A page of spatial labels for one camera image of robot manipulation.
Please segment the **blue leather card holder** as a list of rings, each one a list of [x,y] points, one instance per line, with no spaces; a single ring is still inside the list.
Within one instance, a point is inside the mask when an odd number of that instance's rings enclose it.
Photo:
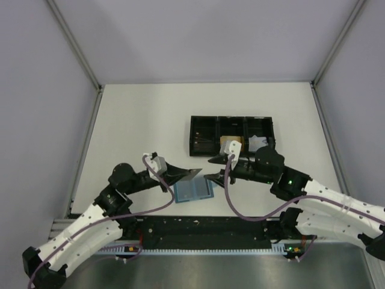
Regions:
[[[194,178],[194,179],[192,179],[192,180],[189,180],[189,181],[191,181],[192,183],[193,183],[193,185],[194,185],[194,196],[193,196],[193,198],[190,200],[190,201],[186,201],[186,202],[192,202],[192,201],[196,201],[196,200],[203,200],[203,199],[210,199],[210,198],[213,198],[214,197],[214,189],[213,189],[213,182],[211,182],[211,181],[208,181],[208,180],[206,180],[206,183],[207,183],[207,185],[208,185],[208,188],[210,189],[210,195],[208,196],[208,197],[204,197],[204,198],[198,198],[197,197],[197,195],[196,195],[196,187],[195,187],[195,181],[197,180],[197,179],[199,179],[199,178],[203,178],[203,177],[198,177],[198,178]],[[178,202],[178,199],[177,199],[177,185],[175,184],[174,186],[173,186],[173,189],[174,189],[174,194],[175,194],[175,202],[177,203],[177,204],[181,204],[181,203],[184,203],[184,202]]]

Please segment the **grey card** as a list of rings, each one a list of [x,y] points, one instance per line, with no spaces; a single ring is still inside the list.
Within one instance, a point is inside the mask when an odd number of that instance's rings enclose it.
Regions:
[[[210,195],[210,189],[206,183],[205,178],[199,178],[195,181],[196,195],[198,198],[208,197]]]

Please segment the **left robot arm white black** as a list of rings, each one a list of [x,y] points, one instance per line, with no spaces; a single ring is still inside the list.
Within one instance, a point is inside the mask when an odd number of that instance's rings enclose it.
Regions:
[[[141,172],[127,163],[116,165],[108,185],[74,222],[47,243],[23,252],[28,288],[61,288],[73,271],[98,250],[120,238],[133,237],[139,213],[130,211],[130,194],[153,187],[171,192],[172,185],[192,179],[199,172],[172,166],[155,155],[145,155],[143,161],[146,169]]]

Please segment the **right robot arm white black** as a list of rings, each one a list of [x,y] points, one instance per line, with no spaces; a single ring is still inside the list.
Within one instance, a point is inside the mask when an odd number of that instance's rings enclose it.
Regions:
[[[271,185],[270,192],[284,201],[273,211],[280,214],[280,229],[288,238],[298,235],[350,243],[384,260],[384,207],[373,205],[322,185],[311,176],[285,165],[275,149],[259,148],[253,159],[241,158],[239,143],[209,159],[225,168],[207,178],[224,188],[237,179]]]

